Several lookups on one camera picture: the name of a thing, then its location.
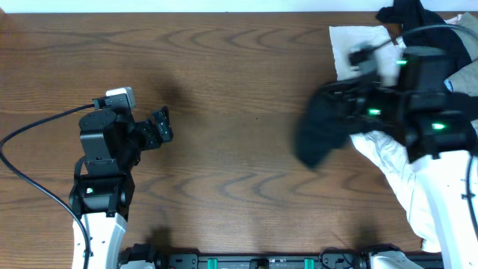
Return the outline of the black Sytrogen t-shirt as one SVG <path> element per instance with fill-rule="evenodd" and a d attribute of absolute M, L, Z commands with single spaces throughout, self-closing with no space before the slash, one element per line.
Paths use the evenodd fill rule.
<path fill-rule="evenodd" d="M 309 169 L 317 167 L 332 150 L 342 148 L 357 132 L 355 123 L 338 116 L 335 105 L 326 94 L 315 92 L 296 125 L 294 154 Z"/>

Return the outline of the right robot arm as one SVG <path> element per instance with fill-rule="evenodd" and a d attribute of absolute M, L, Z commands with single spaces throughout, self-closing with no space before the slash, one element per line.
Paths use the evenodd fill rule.
<path fill-rule="evenodd" d="M 415 187 L 431 210 L 445 268 L 477 267 L 477 135 L 463 110 L 449 106 L 442 83 L 448 55 L 431 47 L 408 47 L 397 60 L 394 86 L 375 79 L 375 47 L 349 54 L 358 77 L 326 85 L 326 96 L 348 126 L 380 130 L 404 146 Z"/>

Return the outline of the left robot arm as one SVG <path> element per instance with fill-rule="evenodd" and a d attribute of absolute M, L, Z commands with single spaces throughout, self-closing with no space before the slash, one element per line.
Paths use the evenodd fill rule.
<path fill-rule="evenodd" d="M 84 157 L 75 166 L 69 202 L 80 223 L 73 225 L 74 268 L 115 268 L 126 232 L 135 185 L 131 170 L 143 151 L 173 139 L 169 110 L 134 121 L 129 108 L 103 108 L 79 122 Z"/>

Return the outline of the white shirt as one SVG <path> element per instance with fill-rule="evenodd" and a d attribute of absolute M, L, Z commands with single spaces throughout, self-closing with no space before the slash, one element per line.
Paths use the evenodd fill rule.
<path fill-rule="evenodd" d="M 477 33 L 477 17 L 470 13 L 459 14 L 452 19 L 445 20 L 451 25 L 460 25 L 469 28 Z M 467 34 L 460 34 L 454 30 L 465 45 L 472 60 L 472 67 L 477 68 L 477 45 Z M 329 35 L 332 44 L 332 52 L 335 59 L 335 69 L 338 80 L 358 76 L 357 72 L 347 67 L 346 54 L 355 45 L 370 42 L 372 45 L 379 45 L 389 40 L 390 35 L 384 26 L 330 26 Z M 407 48 L 403 38 L 399 37 L 397 45 L 388 44 L 380 49 L 378 53 L 379 74 L 385 76 L 387 85 L 393 84 L 398 76 L 398 67 L 393 67 L 394 62 L 402 56 L 403 50 Z M 451 75 L 445 84 L 447 89 L 456 93 L 468 93 L 477 96 L 477 90 L 472 90 L 471 83 L 459 82 L 459 78 L 471 79 L 465 75 L 465 71 L 458 71 L 458 75 Z M 415 190 L 416 173 L 406 156 L 406 148 L 400 145 L 389 134 L 378 129 L 373 131 L 358 131 L 351 134 L 353 146 L 365 157 L 369 158 L 384 174 L 401 206 L 406 210 L 407 220 L 413 232 L 422 238 L 422 251 L 428 253 L 439 253 L 441 248 L 438 236 L 435 232 L 435 225 L 432 220 L 431 209 L 426 202 L 423 191 Z"/>

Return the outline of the dark navy garment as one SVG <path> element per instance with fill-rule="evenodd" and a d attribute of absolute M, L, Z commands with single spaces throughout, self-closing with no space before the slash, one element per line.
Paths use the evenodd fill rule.
<path fill-rule="evenodd" d="M 445 25 L 435 12 L 426 10 L 419 0 L 394 0 L 391 7 L 383 7 L 376 19 L 385 24 L 400 24 L 404 32 L 426 25 Z M 429 46 L 443 49 L 454 62 L 456 72 L 471 63 L 471 57 L 459 35 L 451 28 L 434 28 L 403 37 L 409 46 Z"/>

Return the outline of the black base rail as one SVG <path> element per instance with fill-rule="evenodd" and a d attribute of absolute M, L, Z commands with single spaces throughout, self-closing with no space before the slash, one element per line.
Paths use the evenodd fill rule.
<path fill-rule="evenodd" d="M 360 252 L 326 248 L 318 254 L 230 255 L 173 253 L 166 255 L 151 245 L 136 244 L 119 255 L 117 268 L 151 269 L 444 269 L 440 254 L 404 253 L 390 245 Z"/>

